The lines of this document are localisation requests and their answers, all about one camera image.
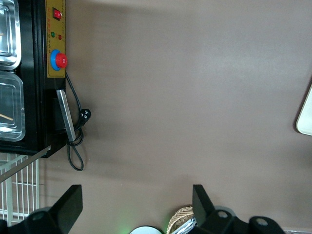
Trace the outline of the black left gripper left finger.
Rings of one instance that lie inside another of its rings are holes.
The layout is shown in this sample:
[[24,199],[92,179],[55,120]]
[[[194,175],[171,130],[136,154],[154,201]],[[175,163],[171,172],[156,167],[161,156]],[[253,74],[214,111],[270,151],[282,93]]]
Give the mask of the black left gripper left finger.
[[72,185],[52,207],[32,212],[11,227],[0,221],[2,234],[67,234],[83,210],[82,186]]

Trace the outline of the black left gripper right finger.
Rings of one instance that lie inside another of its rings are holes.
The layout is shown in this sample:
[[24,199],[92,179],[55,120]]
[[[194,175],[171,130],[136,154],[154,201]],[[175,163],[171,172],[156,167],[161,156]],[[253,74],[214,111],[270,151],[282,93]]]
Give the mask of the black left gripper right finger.
[[244,222],[225,209],[217,209],[204,187],[193,186],[193,212],[197,225],[194,234],[283,234],[283,229],[273,219],[253,216]]

